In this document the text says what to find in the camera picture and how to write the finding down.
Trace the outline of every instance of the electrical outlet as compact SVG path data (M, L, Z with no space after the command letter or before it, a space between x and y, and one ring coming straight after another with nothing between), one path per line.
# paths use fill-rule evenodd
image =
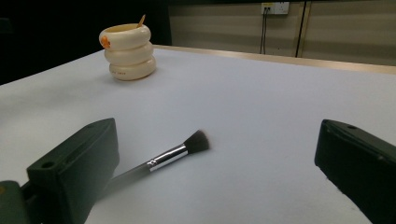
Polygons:
M289 13L289 2L262 3L262 14L267 8L268 15L286 15Z
M274 14L275 3L262 3L262 14L267 9L267 14Z
M289 13L289 2L275 2L274 14L286 15Z

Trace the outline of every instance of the stacked ring container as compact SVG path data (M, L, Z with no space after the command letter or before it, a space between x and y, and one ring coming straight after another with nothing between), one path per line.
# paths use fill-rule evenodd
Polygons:
M151 32L146 25L137 23L106 28L99 34L110 63L111 75L120 80L134 80L150 75L156 68L154 51L149 42Z

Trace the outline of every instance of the white table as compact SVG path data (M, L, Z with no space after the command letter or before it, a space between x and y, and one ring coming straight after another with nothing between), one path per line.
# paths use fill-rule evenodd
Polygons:
M136 81L114 79L99 51L0 86L0 180L24 184L31 163L86 124L114 118L116 175L198 129L211 149L98 202L87 224L370 223L315 166L318 131L335 119L395 145L395 68L347 71L158 46L154 56L155 73Z

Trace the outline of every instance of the brush bristles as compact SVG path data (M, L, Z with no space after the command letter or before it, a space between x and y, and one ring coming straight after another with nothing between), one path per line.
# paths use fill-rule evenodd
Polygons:
M209 142L206 135L201 130L194 133L184 142L189 154L209 149Z

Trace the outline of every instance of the wooden panel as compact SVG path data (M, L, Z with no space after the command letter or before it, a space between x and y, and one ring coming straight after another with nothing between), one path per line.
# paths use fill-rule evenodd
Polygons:
M266 53L292 56L298 3L289 15L267 17ZM169 7L174 46L260 53L261 4Z
M396 65L396 1L314 2L303 57Z
M311 0L314 1L331 1L331 0ZM243 3L261 3L274 2L274 0L169 0L169 5L200 5L200 4L243 4ZM300 0L289 0L289 2L301 2Z

